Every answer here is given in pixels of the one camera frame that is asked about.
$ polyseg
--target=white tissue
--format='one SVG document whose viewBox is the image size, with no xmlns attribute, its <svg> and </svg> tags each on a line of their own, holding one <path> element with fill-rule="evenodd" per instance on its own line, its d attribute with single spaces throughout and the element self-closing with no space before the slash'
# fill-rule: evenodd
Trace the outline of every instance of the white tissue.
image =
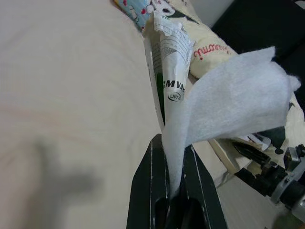
<svg viewBox="0 0 305 229">
<path fill-rule="evenodd" d="M 274 47 L 235 56 L 198 80 L 165 125 L 162 142 L 171 197 L 180 185 L 185 147 L 284 126 L 299 87 L 275 62 Z"/>
</svg>

